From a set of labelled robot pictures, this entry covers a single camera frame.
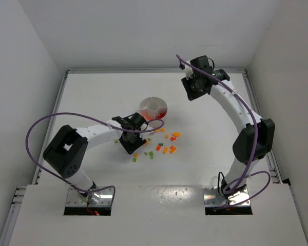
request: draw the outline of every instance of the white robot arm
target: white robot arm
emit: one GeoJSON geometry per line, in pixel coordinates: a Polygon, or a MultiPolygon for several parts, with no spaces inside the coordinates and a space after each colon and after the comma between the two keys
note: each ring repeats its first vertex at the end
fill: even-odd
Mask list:
{"type": "Polygon", "coordinates": [[[143,135],[117,130],[114,127],[128,130],[152,130],[146,120],[138,113],[125,118],[114,117],[106,122],[108,126],[98,124],[91,127],[73,129],[66,125],[60,128],[43,153],[46,160],[62,178],[72,185],[89,191],[96,188],[95,183],[81,168],[86,150],[107,141],[119,139],[128,154],[146,143],[143,135]]]}
{"type": "Polygon", "coordinates": [[[187,92],[188,99],[194,100],[205,94],[211,95],[231,118],[239,134],[233,144],[235,159],[229,173],[222,180],[222,188],[221,191],[219,191],[219,194],[221,194],[220,192],[224,190],[227,184],[232,183],[240,177],[244,177],[241,179],[241,182],[237,187],[233,187],[234,192],[236,192],[238,189],[242,189],[245,186],[246,177],[251,173],[259,159],[262,159],[266,153],[272,149],[275,124],[271,119],[265,120],[256,112],[251,110],[254,121],[246,108],[246,106],[249,109],[250,107],[245,103],[240,95],[238,95],[239,99],[235,97],[237,92],[233,83],[230,81],[230,77],[222,69],[214,70],[214,68],[209,65],[207,56],[197,57],[187,63],[194,68],[191,68],[190,66],[186,67],[182,63],[180,63],[180,68],[185,69],[185,78],[182,79],[182,84],[187,92]],[[204,76],[199,70],[204,71],[211,76],[204,76]],[[230,90],[219,84],[216,79],[213,79],[213,77],[223,81],[230,90]],[[250,160],[250,153],[254,142],[254,124],[256,124],[258,128],[258,140],[254,159],[250,160]]]}

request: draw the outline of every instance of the white wall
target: white wall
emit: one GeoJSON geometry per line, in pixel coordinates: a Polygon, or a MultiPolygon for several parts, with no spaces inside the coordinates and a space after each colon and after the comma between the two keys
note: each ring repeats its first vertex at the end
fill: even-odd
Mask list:
{"type": "MultiPolygon", "coordinates": [[[[62,75],[17,0],[0,0],[0,235],[17,185],[32,181],[25,134],[40,116],[50,113],[62,75]]],[[[46,126],[32,137],[40,153],[46,126]]]]}
{"type": "Polygon", "coordinates": [[[244,68],[280,0],[19,0],[56,64],[178,67],[203,54],[244,68]]]}
{"type": "Polygon", "coordinates": [[[308,0],[285,0],[249,69],[308,239],[308,0]]]}

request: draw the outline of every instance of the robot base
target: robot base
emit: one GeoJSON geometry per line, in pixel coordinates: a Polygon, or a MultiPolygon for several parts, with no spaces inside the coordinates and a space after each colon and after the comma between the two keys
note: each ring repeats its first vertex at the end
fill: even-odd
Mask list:
{"type": "MultiPolygon", "coordinates": [[[[113,197],[113,189],[102,190],[92,194],[92,199],[88,210],[98,212],[102,216],[111,215],[111,203],[113,197]]],[[[75,189],[69,188],[67,192],[64,215],[93,215],[87,211],[87,200],[82,197],[75,189]]]]}
{"type": "Polygon", "coordinates": [[[228,200],[218,194],[217,186],[203,186],[205,215],[251,215],[251,202],[247,201],[240,205],[232,206],[249,198],[247,187],[228,197],[228,200]]]}

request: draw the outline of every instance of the orange block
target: orange block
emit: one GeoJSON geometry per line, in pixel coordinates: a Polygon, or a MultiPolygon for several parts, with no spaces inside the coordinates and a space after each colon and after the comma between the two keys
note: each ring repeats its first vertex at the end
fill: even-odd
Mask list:
{"type": "Polygon", "coordinates": [[[176,151],[176,148],[171,149],[171,150],[170,150],[170,153],[173,154],[174,151],[176,151]]]}

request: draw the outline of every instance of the white platform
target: white platform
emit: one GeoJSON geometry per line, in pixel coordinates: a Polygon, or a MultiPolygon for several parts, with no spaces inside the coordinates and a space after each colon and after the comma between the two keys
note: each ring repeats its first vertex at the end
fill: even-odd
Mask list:
{"type": "MultiPolygon", "coordinates": [[[[202,185],[216,185],[218,172],[228,172],[237,132],[210,96],[189,102],[182,77],[182,73],[69,74],[58,112],[109,120],[129,115],[142,99],[157,96],[168,104],[166,132],[151,137],[150,144],[139,150],[137,162],[114,142],[86,153],[83,168],[90,178],[99,186],[117,186],[110,217],[63,216],[67,186],[42,172],[40,184],[27,188],[10,245],[307,245],[287,185],[271,184],[253,199],[253,215],[205,216],[202,185]],[[164,135],[174,131],[182,134],[173,142],[176,152],[157,152],[159,142],[171,145],[164,135]],[[154,159],[143,154],[151,150],[154,159]]],[[[242,74],[230,77],[249,103],[242,74]]],[[[52,136],[66,124],[94,123],[60,116],[52,136]]],[[[266,159],[254,169],[259,170],[268,170],[266,159]]],[[[250,179],[250,195],[266,179],[264,175],[250,179]]]]}
{"type": "Polygon", "coordinates": [[[307,245],[288,185],[241,216],[205,216],[202,187],[186,187],[118,185],[111,216],[63,216],[67,186],[28,186],[9,245],[307,245]]]}
{"type": "MultiPolygon", "coordinates": [[[[147,147],[139,152],[153,150],[154,159],[141,155],[132,162],[120,144],[113,141],[86,152],[82,167],[98,185],[217,185],[219,171],[225,174],[234,160],[232,145],[238,134],[232,121],[210,96],[194,101],[187,99],[182,86],[182,73],[152,74],[69,74],[58,112],[78,112],[101,120],[127,116],[138,110],[147,97],[157,96],[168,104],[165,133],[152,136],[147,147]],[[181,132],[178,140],[164,138],[173,131],[181,132]],[[173,145],[177,151],[164,155],[155,150],[158,143],[173,145]]],[[[242,74],[230,74],[236,90],[249,104],[242,74]]],[[[75,116],[58,116],[53,134],[63,125],[84,127],[95,124],[75,116]]],[[[255,171],[268,170],[266,159],[255,171]]],[[[264,185],[266,177],[253,180],[264,185]]],[[[40,183],[61,181],[42,172],[40,183]]]]}

